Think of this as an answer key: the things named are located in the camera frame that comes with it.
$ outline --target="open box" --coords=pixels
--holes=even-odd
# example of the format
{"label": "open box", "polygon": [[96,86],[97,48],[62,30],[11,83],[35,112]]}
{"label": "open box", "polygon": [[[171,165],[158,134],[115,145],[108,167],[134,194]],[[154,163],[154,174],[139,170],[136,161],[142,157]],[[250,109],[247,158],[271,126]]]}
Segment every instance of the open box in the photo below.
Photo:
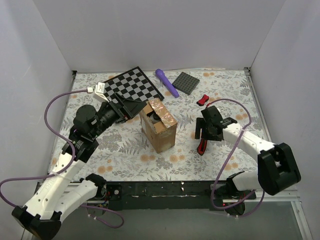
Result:
{"label": "open box", "polygon": [[139,115],[142,131],[157,153],[175,145],[178,124],[160,99],[150,100]]}

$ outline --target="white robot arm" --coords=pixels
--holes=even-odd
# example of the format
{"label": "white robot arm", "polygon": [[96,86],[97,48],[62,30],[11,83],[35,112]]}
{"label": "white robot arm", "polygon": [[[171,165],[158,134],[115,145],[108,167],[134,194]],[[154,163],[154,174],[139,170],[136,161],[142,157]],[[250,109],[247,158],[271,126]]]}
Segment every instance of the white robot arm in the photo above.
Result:
{"label": "white robot arm", "polygon": [[[105,196],[107,181],[94,173],[82,180],[76,189],[62,195],[98,147],[96,138],[113,123],[132,119],[146,106],[145,102],[129,100],[117,93],[114,97],[118,103],[110,102],[103,91],[104,83],[98,83],[94,89],[95,97],[102,101],[98,111],[92,105],[83,105],[76,112],[68,137],[75,147],[75,158],[72,159],[72,148],[66,143],[51,172],[55,176],[47,178],[24,206],[16,206],[12,211],[20,225],[41,240],[51,240],[66,217],[85,201]],[[70,161],[71,165],[57,174]]]}
{"label": "white robot arm", "polygon": [[[205,153],[208,140],[236,143],[242,131],[236,120],[231,117],[223,119],[215,106],[201,113],[203,118],[197,118],[195,129],[195,138],[201,139],[197,149],[200,155]],[[258,169],[241,171],[228,177],[226,185],[231,196],[245,190],[264,190],[273,196],[301,180],[296,160],[287,144],[275,144],[245,131],[238,148],[257,162]]]}

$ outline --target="box flap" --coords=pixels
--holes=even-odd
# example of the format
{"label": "box flap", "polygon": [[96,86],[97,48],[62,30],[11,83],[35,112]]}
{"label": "box flap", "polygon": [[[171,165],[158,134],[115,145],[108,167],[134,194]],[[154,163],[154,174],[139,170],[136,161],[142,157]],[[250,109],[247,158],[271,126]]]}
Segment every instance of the box flap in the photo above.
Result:
{"label": "box flap", "polygon": [[169,128],[177,124],[177,121],[166,109],[166,107],[163,105],[163,103],[160,101],[159,98],[149,100],[149,104],[152,107],[152,109],[155,111],[155,113],[161,118],[161,122],[164,124],[166,128]]}
{"label": "box flap", "polygon": [[159,133],[161,133],[163,130],[166,130],[166,129],[167,129],[166,126],[163,124],[162,121],[159,121],[159,122],[153,124],[153,126],[154,126],[155,132],[156,132],[157,134],[159,134]]}
{"label": "box flap", "polygon": [[151,105],[147,103],[147,105],[143,108],[143,111],[144,111],[145,114],[147,115],[147,114],[153,112],[154,110],[153,110],[153,108],[151,107]]}

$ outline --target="chessboard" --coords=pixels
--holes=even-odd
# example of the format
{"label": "chessboard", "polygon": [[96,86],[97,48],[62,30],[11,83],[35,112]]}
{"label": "chessboard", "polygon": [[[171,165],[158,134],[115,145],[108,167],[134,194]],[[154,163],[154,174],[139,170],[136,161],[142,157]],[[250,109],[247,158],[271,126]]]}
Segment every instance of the chessboard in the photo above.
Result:
{"label": "chessboard", "polygon": [[138,66],[105,81],[104,95],[116,103],[117,100],[111,97],[114,93],[126,99],[142,102],[155,98],[161,101],[164,99],[164,96]]}

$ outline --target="purple cylinder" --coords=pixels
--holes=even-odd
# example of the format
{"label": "purple cylinder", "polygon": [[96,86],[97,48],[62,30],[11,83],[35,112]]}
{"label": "purple cylinder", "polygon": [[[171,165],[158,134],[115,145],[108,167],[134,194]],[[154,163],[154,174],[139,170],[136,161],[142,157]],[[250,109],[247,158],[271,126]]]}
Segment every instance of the purple cylinder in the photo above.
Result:
{"label": "purple cylinder", "polygon": [[175,89],[175,87],[169,82],[168,78],[166,77],[164,71],[161,69],[155,70],[155,75],[163,82],[163,84],[166,86],[166,88],[170,91],[170,93],[175,97],[179,97],[178,91]]}

